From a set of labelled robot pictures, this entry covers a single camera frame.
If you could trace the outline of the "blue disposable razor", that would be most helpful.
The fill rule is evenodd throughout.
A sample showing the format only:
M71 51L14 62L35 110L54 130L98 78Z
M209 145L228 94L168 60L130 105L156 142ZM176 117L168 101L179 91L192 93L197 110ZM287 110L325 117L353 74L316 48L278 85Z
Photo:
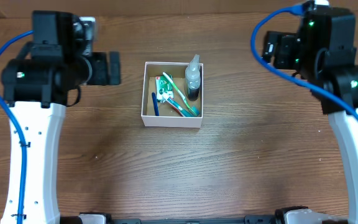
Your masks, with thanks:
M156 116L160 116L159 115L159 109L158 109L158 99L157 99L157 95L155 92L152 92L152 102L153 102L153 107L154 107L154 113Z

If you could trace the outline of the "green Dettol soap bar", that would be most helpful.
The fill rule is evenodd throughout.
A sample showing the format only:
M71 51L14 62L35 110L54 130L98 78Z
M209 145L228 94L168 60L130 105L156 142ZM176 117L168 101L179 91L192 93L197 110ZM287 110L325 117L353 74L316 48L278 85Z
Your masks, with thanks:
M163 100L163 94L174 98L173 86L164 75L155 77L156 98L160 103Z

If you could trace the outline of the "green white toothbrush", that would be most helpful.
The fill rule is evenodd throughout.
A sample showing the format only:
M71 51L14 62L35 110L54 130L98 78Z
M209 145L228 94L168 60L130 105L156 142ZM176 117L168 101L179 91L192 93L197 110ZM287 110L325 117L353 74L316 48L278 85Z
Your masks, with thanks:
M180 91L180 89L176 86L175 82L173 81L173 79L165 72L162 73L163 76L169 81L169 83L172 85L172 87L177 91L177 93L180 95L180 97L182 98L184 104L187 106L187 108L190 110L190 112L195 115L198 116L200 114L200 112L197 110L197 108L195 108L194 106L191 107L186 99L186 96Z

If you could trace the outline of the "clear foam soap pump bottle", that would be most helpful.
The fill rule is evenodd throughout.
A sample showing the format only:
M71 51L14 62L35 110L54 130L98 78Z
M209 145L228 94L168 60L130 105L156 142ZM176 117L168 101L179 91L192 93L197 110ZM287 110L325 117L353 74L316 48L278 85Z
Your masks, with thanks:
M196 54L185 70L185 92L190 101L198 98L201 85L200 56Z

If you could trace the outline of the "teal toothpaste tube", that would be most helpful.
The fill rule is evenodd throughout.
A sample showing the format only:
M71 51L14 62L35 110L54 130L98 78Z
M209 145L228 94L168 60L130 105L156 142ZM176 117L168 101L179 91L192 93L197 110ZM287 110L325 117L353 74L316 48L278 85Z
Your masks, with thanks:
M170 96L163 98L164 103L168 103L180 116L182 117L194 117L192 113L183 109L176 101L174 101Z

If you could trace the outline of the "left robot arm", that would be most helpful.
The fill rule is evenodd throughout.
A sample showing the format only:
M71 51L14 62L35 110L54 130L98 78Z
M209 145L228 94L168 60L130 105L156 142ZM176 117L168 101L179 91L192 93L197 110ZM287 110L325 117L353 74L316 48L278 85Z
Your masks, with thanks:
M11 129L11 161L2 223L105 223L101 215L61 217L58 146L68 94L83 85L121 82L117 52L94 52L96 20L34 11L32 37L1 74Z

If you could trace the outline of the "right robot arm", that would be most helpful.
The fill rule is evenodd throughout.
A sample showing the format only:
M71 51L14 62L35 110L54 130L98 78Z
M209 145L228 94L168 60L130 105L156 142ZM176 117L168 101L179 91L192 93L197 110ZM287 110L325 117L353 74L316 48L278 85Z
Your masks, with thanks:
M261 66L308 89L328 116L341 153L349 198L346 218L306 207L277 210L277 223L358 223L358 65L354 46L356 17L327 1L307 1L282 12L300 17L295 33L269 31L262 52L252 54Z

